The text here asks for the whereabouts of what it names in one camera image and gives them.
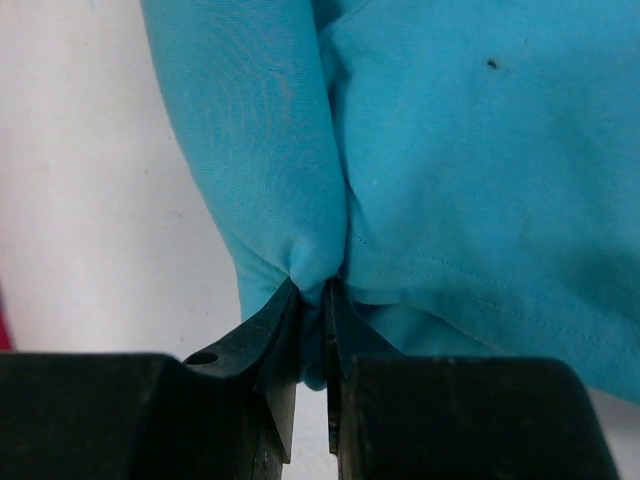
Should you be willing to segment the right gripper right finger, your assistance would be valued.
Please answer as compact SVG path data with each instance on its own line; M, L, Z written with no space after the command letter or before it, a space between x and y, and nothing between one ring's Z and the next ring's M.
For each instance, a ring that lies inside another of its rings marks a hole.
M615 479L575 372L548 358L408 356L343 283L324 292L329 449L342 479Z

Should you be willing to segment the teal t shirt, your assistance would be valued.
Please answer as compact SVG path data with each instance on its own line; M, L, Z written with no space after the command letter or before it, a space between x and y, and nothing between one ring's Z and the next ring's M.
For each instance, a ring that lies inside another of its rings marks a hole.
M396 348L554 357L639 398L635 1L145 1L244 317L343 281Z

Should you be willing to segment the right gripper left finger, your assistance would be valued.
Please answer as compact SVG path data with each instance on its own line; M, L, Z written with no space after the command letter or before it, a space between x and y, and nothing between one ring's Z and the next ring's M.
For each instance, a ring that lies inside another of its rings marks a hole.
M299 293L185 360L5 353L5 479L278 479L291 460Z

